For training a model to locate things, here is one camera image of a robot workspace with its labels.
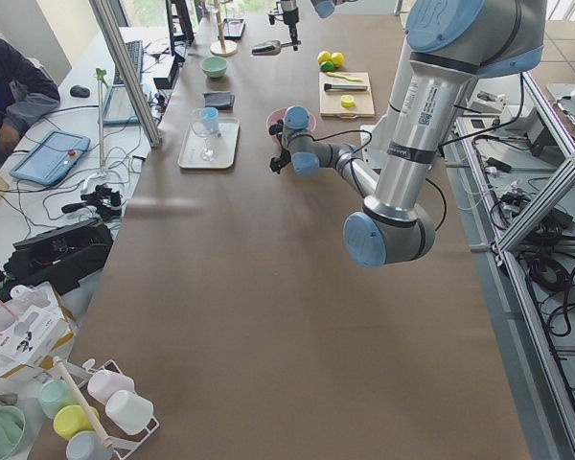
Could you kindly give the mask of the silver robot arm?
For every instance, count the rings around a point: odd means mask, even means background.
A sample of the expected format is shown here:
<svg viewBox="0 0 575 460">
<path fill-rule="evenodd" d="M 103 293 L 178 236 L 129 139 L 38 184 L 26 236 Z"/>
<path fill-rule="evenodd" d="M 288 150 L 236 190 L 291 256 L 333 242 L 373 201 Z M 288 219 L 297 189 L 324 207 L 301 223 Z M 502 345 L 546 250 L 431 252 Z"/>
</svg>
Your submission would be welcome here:
<svg viewBox="0 0 575 460">
<path fill-rule="evenodd" d="M 334 13 L 337 6 L 343 4 L 343 1 L 312 0 L 310 3 L 320 18 L 327 18 Z M 263 54 L 276 56 L 286 47 L 291 47 L 294 51 L 297 51 L 301 44 L 297 29 L 300 20 L 298 2 L 296 0 L 275 1 L 273 9 L 269 11 L 267 16 L 270 25 L 274 25 L 277 20 L 281 20 L 287 25 L 289 40 L 285 43 L 280 40 L 269 40 L 263 46 Z"/>
<path fill-rule="evenodd" d="M 346 218 L 343 240 L 353 260 L 381 266 L 417 260 L 431 248 L 435 226 L 416 200 L 438 147 L 456 118 L 456 105 L 470 83 L 504 77 L 541 61 L 544 1 L 417 1 L 405 27 L 402 54 L 386 116 L 376 128 L 386 153 L 380 173 L 349 144 L 316 140 L 310 114 L 289 107 L 282 153 L 271 159 L 279 172 L 300 175 L 332 168 L 363 198 Z"/>
</svg>

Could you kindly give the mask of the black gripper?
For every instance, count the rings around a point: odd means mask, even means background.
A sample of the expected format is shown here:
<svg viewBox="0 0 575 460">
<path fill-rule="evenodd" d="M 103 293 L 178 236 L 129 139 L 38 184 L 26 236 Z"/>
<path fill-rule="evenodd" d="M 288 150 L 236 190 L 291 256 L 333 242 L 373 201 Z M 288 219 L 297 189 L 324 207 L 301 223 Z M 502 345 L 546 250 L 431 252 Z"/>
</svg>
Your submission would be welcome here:
<svg viewBox="0 0 575 460">
<path fill-rule="evenodd" d="M 301 44 L 297 30 L 300 19 L 297 2 L 295 0 L 275 1 L 274 6 L 267 12 L 267 17 L 270 25 L 280 20 L 288 26 L 289 44 L 294 51 L 297 51 Z"/>
<path fill-rule="evenodd" d="M 281 148 L 280 154 L 270 159 L 269 167 L 274 173 L 280 173 L 284 167 L 291 163 L 291 153 L 288 149 L 288 142 L 293 134 L 293 130 L 286 127 L 284 120 L 280 119 L 268 128 L 268 133 Z"/>
</svg>

